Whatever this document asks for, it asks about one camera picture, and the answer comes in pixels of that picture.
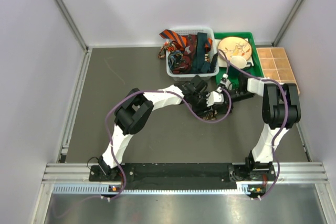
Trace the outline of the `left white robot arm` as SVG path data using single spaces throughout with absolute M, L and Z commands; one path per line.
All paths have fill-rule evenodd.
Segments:
M 124 100 L 111 110 L 105 119 L 109 137 L 106 151 L 98 159 L 101 174 L 114 180 L 119 174 L 123 153 L 133 135 L 139 133 L 151 113 L 170 105 L 185 103 L 200 117 L 211 111 L 214 105 L 223 104 L 223 94 L 218 90 L 207 92 L 207 82 L 199 76 L 190 81 L 173 84 L 159 90 L 140 91 L 132 89 Z

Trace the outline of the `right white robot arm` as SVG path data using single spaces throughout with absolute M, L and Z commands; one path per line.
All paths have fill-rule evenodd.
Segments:
M 232 96 L 240 101 L 258 95 L 262 97 L 261 116 L 264 127 L 256 146 L 243 165 L 229 165 L 233 181 L 266 181 L 275 178 L 275 150 L 283 136 L 301 119 L 299 92 L 295 83 L 276 84 L 267 79 L 238 78 L 239 86 Z

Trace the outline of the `brown floral tie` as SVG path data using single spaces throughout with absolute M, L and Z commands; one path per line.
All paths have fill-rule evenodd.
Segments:
M 217 119 L 217 110 L 206 111 L 199 115 L 203 120 L 211 121 Z

